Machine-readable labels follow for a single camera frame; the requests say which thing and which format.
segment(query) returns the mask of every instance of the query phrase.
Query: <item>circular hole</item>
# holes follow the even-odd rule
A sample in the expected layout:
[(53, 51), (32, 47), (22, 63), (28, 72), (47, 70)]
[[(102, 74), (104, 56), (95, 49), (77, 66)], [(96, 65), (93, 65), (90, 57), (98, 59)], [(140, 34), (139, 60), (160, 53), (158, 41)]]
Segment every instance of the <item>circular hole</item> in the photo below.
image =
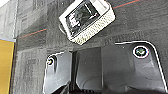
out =
[(48, 65), (52, 65), (53, 62), (54, 62), (53, 59), (48, 59), (48, 60), (47, 60), (47, 64), (48, 64)]
[(149, 50), (147, 47), (145, 46), (136, 46), (133, 49), (133, 54), (134, 56), (136, 56), (137, 58), (146, 58), (149, 54)]

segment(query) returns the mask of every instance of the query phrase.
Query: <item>electronic device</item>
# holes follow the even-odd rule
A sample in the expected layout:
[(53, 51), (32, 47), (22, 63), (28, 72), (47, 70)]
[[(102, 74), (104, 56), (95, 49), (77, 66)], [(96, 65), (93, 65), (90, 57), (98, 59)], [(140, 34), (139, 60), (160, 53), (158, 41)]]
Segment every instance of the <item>electronic device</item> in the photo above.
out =
[(131, 89), (167, 92), (156, 49), (149, 42), (116, 43), (47, 58), (44, 94), (110, 94)]
[(113, 22), (115, 15), (104, 0), (75, 0), (59, 19), (68, 39), (82, 45)]

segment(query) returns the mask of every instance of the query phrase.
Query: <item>round port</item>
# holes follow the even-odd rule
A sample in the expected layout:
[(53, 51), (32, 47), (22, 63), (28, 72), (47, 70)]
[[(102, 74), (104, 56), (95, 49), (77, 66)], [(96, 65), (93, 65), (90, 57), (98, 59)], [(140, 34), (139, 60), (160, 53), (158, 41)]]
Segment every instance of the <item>round port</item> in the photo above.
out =
[(137, 58), (146, 58), (149, 54), (149, 50), (146, 46), (140, 45), (133, 49), (133, 54)]

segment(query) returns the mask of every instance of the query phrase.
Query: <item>white device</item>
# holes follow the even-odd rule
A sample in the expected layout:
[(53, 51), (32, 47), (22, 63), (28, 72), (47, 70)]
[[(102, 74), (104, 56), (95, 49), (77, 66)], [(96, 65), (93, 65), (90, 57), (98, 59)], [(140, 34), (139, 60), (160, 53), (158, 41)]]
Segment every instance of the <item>white device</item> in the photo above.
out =
[(75, 0), (59, 19), (68, 39), (82, 45), (113, 22), (115, 15), (104, 0)]

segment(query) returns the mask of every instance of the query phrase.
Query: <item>black device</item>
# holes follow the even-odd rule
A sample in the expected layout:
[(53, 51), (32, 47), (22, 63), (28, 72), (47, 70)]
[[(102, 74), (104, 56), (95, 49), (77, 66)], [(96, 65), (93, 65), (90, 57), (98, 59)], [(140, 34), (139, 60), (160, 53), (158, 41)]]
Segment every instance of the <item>black device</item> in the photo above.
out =
[(116, 43), (47, 58), (44, 94), (109, 94), (131, 89), (167, 92), (156, 49), (149, 42)]

